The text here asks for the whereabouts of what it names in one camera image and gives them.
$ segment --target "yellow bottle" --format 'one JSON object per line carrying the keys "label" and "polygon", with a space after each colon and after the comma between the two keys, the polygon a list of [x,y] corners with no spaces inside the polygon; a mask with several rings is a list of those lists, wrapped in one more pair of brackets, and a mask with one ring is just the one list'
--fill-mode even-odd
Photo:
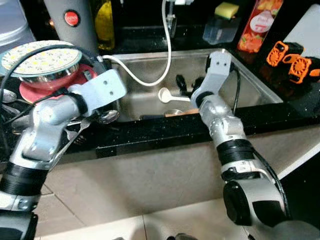
{"label": "yellow bottle", "polygon": [[113,49],[115,47],[115,32],[111,0],[100,0],[98,11],[94,18],[94,26],[98,37],[99,49]]}

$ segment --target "yellow sponge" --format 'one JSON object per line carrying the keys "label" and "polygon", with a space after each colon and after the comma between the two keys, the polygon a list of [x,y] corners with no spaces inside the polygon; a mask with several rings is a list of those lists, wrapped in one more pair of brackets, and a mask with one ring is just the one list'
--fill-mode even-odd
{"label": "yellow sponge", "polygon": [[238,12],[238,9],[238,5],[224,1],[215,8],[214,14],[226,19],[231,19]]}

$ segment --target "white cable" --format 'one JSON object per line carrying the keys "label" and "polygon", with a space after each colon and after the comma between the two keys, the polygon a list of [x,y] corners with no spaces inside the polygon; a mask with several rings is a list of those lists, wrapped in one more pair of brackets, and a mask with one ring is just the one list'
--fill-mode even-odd
{"label": "white cable", "polygon": [[167,76],[168,71],[170,69],[170,65],[171,65],[171,41],[170,41],[170,36],[169,36],[169,31],[168,31],[168,26],[167,26],[167,20],[166,20],[166,2],[167,2],[167,0],[162,0],[161,13],[162,13],[162,22],[163,22],[165,37],[166,37],[166,41],[167,41],[167,44],[168,44],[168,60],[166,62],[166,68],[165,68],[162,76],[158,80],[156,80],[154,82],[144,82],[144,81],[140,80],[139,78],[137,78],[132,73],[132,71],[130,71],[130,69],[127,68],[127,66],[122,61],[120,61],[118,58],[116,58],[114,56],[111,56],[111,55],[103,55],[102,56],[103,59],[109,59],[109,60],[112,60],[112,61],[118,63],[121,67],[124,68],[124,70],[127,71],[127,73],[134,80],[136,80],[139,84],[141,84],[143,86],[146,86],[146,87],[155,86],[155,85],[159,84],[163,79],[165,79],[165,77]]}

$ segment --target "orange bottle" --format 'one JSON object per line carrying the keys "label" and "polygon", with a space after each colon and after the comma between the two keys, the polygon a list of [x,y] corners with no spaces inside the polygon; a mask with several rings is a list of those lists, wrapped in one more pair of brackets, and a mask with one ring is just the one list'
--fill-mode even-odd
{"label": "orange bottle", "polygon": [[257,0],[237,48],[249,53],[259,52],[283,0]]}

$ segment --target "orange object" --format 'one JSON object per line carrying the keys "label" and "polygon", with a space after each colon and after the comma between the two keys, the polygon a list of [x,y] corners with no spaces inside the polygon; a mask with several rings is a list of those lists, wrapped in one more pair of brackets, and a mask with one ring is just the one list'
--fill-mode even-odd
{"label": "orange object", "polygon": [[272,67],[278,66],[279,63],[292,64],[297,57],[302,54],[304,47],[295,42],[277,41],[269,52],[266,61]]}
{"label": "orange object", "polygon": [[320,76],[320,59],[316,57],[298,57],[289,70],[290,81],[295,84],[302,84],[306,77],[314,78]]}
{"label": "orange object", "polygon": [[257,0],[237,48],[257,53],[282,6],[283,0]]}

